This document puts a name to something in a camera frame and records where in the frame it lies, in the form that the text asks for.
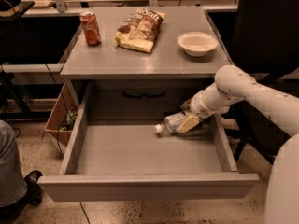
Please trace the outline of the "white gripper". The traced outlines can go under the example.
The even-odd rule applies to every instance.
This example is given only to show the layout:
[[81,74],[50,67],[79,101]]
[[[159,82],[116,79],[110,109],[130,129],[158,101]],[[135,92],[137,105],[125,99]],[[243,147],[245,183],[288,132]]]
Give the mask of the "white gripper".
[[219,90],[199,91],[192,99],[188,99],[181,104],[181,110],[190,109],[192,114],[186,116],[176,128],[176,132],[186,133],[198,125],[200,119],[206,119],[216,113],[226,113],[229,110],[230,101],[231,97]]

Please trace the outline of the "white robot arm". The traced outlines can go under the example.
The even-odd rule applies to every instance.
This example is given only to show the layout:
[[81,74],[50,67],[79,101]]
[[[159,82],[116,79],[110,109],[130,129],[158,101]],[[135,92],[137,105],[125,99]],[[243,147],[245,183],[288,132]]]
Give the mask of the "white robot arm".
[[221,67],[214,82],[183,103],[191,115],[178,129],[195,124],[226,106],[252,106],[250,128],[264,141],[279,142],[268,181],[263,224],[299,224],[299,98],[258,83],[234,65]]

